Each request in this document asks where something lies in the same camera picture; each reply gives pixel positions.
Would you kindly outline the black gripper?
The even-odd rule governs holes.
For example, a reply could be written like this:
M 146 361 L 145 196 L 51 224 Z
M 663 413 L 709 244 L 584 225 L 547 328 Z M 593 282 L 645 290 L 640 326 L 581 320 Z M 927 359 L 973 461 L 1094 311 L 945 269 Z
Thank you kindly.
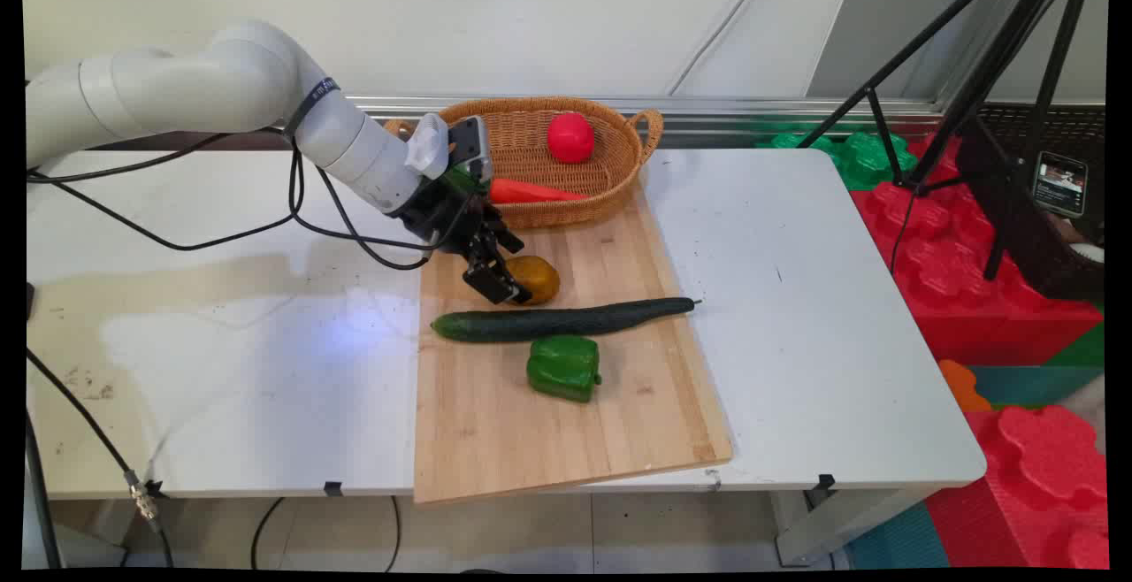
M 532 293 L 507 268 L 505 253 L 524 242 L 488 203 L 488 187 L 465 176 L 422 180 L 395 214 L 408 231 L 439 253 L 466 257 L 463 280 L 490 303 L 528 303 Z

